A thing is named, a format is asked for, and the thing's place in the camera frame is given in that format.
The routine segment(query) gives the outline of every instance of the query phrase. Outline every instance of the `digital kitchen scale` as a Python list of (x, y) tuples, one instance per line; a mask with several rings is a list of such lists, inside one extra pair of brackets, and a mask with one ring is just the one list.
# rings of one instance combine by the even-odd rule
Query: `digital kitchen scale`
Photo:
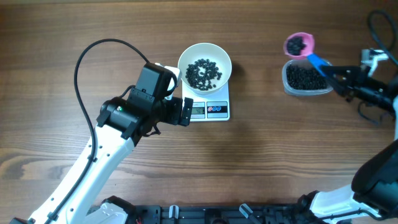
[(229, 120), (228, 82), (218, 91), (207, 95), (194, 93), (187, 84), (182, 83), (182, 97), (193, 99), (191, 122)]

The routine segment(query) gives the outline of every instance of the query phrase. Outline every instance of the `pink cup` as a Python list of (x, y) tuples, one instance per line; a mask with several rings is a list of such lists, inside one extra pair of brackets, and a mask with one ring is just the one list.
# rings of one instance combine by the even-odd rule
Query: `pink cup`
[[(287, 41), (289, 41), (293, 37), (303, 37), (303, 43), (305, 44), (305, 48), (301, 50), (300, 55), (291, 55), (287, 52)], [(295, 34), (290, 35), (284, 43), (284, 51), (285, 54), (288, 55), (291, 59), (294, 60), (303, 60), (306, 59), (308, 55), (311, 55), (313, 53), (313, 48), (315, 46), (315, 40), (313, 39), (313, 36), (308, 33), (304, 32), (298, 32)]]

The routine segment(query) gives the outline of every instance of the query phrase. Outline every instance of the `white bowl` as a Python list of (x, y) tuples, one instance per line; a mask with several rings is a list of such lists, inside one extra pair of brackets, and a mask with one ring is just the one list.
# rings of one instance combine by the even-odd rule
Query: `white bowl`
[[(211, 62), (216, 62), (218, 71), (222, 73), (220, 80), (217, 80), (217, 78), (211, 80), (211, 85), (215, 84), (216, 88), (205, 91), (192, 88), (189, 85), (187, 78), (185, 78), (187, 75), (188, 65), (194, 64), (195, 61), (202, 58), (205, 60), (209, 59)], [(232, 72), (232, 62), (228, 54), (221, 47), (210, 43), (200, 43), (192, 45), (181, 54), (180, 60), (178, 60), (178, 68), (182, 72), (182, 81), (188, 86), (188, 88), (194, 93), (205, 95), (216, 92), (228, 82)]]

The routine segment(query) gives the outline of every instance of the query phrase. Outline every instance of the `wooden table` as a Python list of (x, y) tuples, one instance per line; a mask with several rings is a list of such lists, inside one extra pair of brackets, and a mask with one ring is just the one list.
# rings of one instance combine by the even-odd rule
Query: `wooden table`
[[(150, 61), (171, 66), (190, 45), (211, 42), (229, 53), (233, 74), (228, 122), (160, 124), (162, 135), (140, 141), (96, 203), (111, 195), (136, 205), (290, 203), (350, 184), (392, 141), (393, 123), (376, 127), (358, 116), (358, 101), (346, 103), (336, 93), (286, 95), (282, 44), (294, 32), (309, 32), (319, 55), (335, 65), (357, 65), (361, 49), (376, 47), (365, 23), (375, 8), (397, 14), (393, 1), (1, 6), (0, 222), (29, 217), (87, 143), (73, 71), (83, 49), (103, 38), (130, 42)], [(143, 65), (121, 44), (89, 51), (78, 81), (93, 122), (104, 101), (137, 81)], [(389, 80), (394, 72), (386, 62), (377, 77)]]

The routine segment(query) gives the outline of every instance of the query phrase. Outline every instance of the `blue scoop handle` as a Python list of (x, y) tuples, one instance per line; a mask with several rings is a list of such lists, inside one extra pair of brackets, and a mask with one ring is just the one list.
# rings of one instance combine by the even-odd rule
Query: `blue scoop handle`
[(322, 60), (319, 56), (317, 56), (314, 53), (308, 55), (307, 59), (313, 65), (313, 67), (316, 68), (316, 70), (318, 70), (321, 76), (326, 77), (326, 74), (321, 70), (321, 66), (322, 65), (330, 66), (329, 64), (327, 64), (324, 60)]

